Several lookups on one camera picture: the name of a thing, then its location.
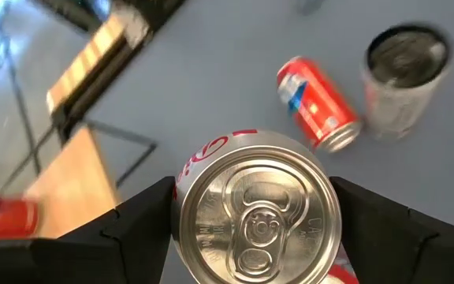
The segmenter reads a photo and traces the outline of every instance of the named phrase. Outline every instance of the blue-gray floor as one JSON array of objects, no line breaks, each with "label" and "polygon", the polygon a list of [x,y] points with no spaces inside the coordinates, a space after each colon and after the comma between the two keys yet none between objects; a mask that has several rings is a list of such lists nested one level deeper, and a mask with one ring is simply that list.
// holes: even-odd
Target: blue-gray floor
[{"label": "blue-gray floor", "polygon": [[[48,88],[89,40],[88,35],[26,1],[13,1],[3,17],[2,30],[9,38],[11,58],[0,69],[0,187],[31,150],[16,93],[22,94],[31,142],[35,144],[50,127],[45,102]],[[58,150],[57,138],[53,137],[39,153],[44,166]],[[34,166],[29,164],[6,192],[19,193],[34,179]]]},{"label": "blue-gray floor", "polygon": [[[454,41],[454,2],[450,1],[325,0],[307,16],[299,15],[296,2],[188,0],[132,62],[88,114],[159,143],[120,189],[124,198],[174,175],[205,141],[234,129],[271,129],[306,143],[275,92],[277,70],[297,54],[317,60],[362,112],[360,62],[379,32],[401,21],[431,21]],[[37,48],[21,56],[19,76],[27,78],[21,80],[27,82],[22,83],[27,88],[24,94],[34,111],[32,123],[38,135],[49,123],[45,91],[87,39],[62,34],[61,28],[30,25],[41,35],[34,39]],[[64,42],[69,51],[59,48]],[[40,43],[47,47],[38,48]],[[364,133],[336,155],[318,153],[328,173],[454,224],[454,59],[451,67],[410,136],[381,144]],[[50,73],[50,81],[36,79],[41,72]],[[11,116],[6,125],[12,123],[0,136],[6,141],[0,144],[0,173],[4,173],[24,156],[26,143],[14,119],[16,111],[6,102],[8,86],[1,83],[0,89],[0,132],[6,116]],[[109,152],[113,148],[106,146],[108,163],[113,165],[129,163],[135,151],[126,147],[126,153],[114,154]],[[179,281],[193,283],[171,247],[162,283]]]}]

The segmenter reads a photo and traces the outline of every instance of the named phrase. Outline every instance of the red can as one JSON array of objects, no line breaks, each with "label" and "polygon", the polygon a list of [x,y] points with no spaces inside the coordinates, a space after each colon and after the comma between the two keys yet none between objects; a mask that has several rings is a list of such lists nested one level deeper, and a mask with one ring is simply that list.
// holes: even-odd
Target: red can
[{"label": "red can", "polygon": [[312,60],[295,57],[277,73],[277,90],[314,148],[335,152],[350,144],[362,124]]},{"label": "red can", "polygon": [[0,239],[31,237],[38,227],[39,205],[0,198]]},{"label": "red can", "polygon": [[334,264],[322,284],[359,284],[359,280],[341,266]]}]

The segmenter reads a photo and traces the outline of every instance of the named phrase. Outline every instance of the red logo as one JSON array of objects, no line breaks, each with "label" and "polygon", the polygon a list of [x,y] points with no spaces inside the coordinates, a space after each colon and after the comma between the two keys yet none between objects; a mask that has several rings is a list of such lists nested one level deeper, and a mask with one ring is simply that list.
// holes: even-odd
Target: red logo
[{"label": "red logo", "polygon": [[354,275],[336,264],[330,268],[329,275],[341,280],[344,284],[359,284],[359,280]]},{"label": "red logo", "polygon": [[[239,136],[239,135],[243,135],[243,134],[255,134],[255,133],[257,133],[256,129],[239,130],[239,131],[233,132],[233,136]],[[224,145],[227,144],[228,141],[229,141],[229,138],[227,136],[221,136],[215,140],[208,142],[206,145],[204,145],[203,149],[200,151],[200,153],[199,152],[195,153],[185,163],[183,170],[178,174],[176,183],[177,184],[180,183],[181,178],[183,176],[185,176],[185,177],[188,176],[188,173],[190,172],[190,170],[188,168],[190,167],[190,165],[192,165],[193,163],[201,162],[204,159],[209,158],[211,155],[213,155],[218,150],[220,150],[220,148],[224,147]],[[177,199],[177,195],[178,195],[178,192],[177,192],[177,187],[175,185],[174,189],[173,189],[173,200]]]}]

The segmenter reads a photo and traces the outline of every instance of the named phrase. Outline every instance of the soda can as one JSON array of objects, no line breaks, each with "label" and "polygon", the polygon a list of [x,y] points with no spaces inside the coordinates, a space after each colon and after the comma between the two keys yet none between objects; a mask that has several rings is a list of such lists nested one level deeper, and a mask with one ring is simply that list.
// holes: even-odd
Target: soda can
[{"label": "soda can", "polygon": [[348,255],[346,254],[346,250],[344,249],[343,245],[339,247],[336,260],[334,261],[334,265],[340,267],[342,271],[348,273],[350,276],[352,276],[352,278],[356,278],[352,263],[350,262],[350,259],[348,258]]},{"label": "soda can", "polygon": [[422,116],[447,73],[451,44],[436,28],[401,24],[367,48],[363,81],[367,123],[378,138],[396,140]]},{"label": "soda can", "polygon": [[178,175],[172,208],[173,239],[198,283],[320,283],[341,240],[318,160],[267,131],[204,145]]},{"label": "soda can", "polygon": [[277,73],[277,92],[313,148],[339,151],[359,135],[358,116],[311,60],[285,63]]},{"label": "soda can", "polygon": [[39,205],[30,200],[0,198],[0,239],[31,237],[39,224]]},{"label": "soda can", "polygon": [[359,280],[341,266],[334,264],[322,284],[359,284]]}]

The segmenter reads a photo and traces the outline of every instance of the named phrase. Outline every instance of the silver can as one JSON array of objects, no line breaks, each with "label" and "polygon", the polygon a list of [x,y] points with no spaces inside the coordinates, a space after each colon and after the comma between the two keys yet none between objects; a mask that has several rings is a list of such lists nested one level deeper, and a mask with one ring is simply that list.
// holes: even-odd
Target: silver can
[{"label": "silver can", "polygon": [[339,203],[318,160],[259,130],[221,136],[188,160],[171,221],[198,283],[320,283],[341,240]]},{"label": "silver can", "polygon": [[363,80],[367,123],[379,138],[405,136],[447,73],[451,46],[436,28],[401,24],[367,48]]}]

